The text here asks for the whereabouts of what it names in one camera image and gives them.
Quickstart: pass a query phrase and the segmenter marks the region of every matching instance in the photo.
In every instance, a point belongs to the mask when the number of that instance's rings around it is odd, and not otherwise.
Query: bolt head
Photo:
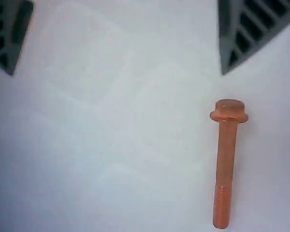
[[[210,117],[216,122],[235,120],[238,123],[243,123],[248,120],[244,103],[233,99],[222,99],[216,102],[216,108],[211,112]]]

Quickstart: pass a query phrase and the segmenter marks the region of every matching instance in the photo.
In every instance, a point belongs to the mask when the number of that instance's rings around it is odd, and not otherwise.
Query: dark gray corner piece
[[[13,75],[33,12],[27,0],[0,0],[0,68]]]
[[[218,0],[223,75],[246,61],[290,23],[290,0]]]

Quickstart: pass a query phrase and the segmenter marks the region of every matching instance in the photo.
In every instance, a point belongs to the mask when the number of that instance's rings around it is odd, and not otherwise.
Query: orange bolt
[[[247,122],[248,115],[245,114],[244,103],[224,99],[216,103],[210,117],[219,122],[213,224],[218,229],[225,229],[230,221],[237,124]]]

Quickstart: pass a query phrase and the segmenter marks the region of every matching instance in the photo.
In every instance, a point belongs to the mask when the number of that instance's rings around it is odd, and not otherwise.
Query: bolt
[[[224,99],[216,103],[210,117],[219,122],[213,224],[218,229],[225,229],[230,221],[237,124],[247,122],[248,115],[245,114],[244,103]]]

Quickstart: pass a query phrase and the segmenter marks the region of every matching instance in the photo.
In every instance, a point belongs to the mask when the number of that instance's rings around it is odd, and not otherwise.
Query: bolt thread
[[[225,229],[229,225],[231,194],[231,183],[227,186],[215,185],[213,224],[218,229]]]

